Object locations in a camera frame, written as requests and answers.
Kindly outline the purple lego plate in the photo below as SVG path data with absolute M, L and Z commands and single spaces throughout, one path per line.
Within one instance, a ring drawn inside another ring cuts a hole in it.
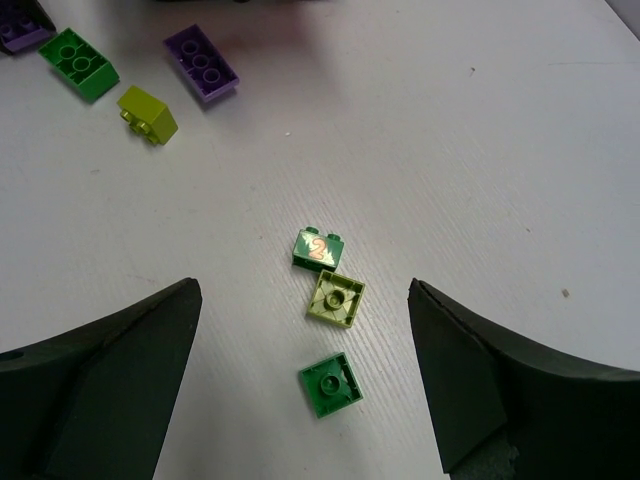
M 1 52 L 12 56 L 55 36 L 57 29 L 37 0 L 1 0 Z

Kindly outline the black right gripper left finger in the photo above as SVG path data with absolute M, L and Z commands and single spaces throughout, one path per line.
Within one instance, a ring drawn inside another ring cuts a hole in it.
M 1 355 L 4 479 L 150 479 L 202 307 L 185 278 Z

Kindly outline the purple lego brick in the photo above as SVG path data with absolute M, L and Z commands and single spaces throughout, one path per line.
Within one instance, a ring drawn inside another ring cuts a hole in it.
M 167 37 L 163 45 L 201 102 L 209 103 L 239 85 L 238 75 L 197 24 Z

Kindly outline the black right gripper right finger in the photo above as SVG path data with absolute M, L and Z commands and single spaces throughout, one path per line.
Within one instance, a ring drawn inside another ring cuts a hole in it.
M 552 349 L 414 280 L 408 307 L 453 479 L 635 479 L 639 375 Z

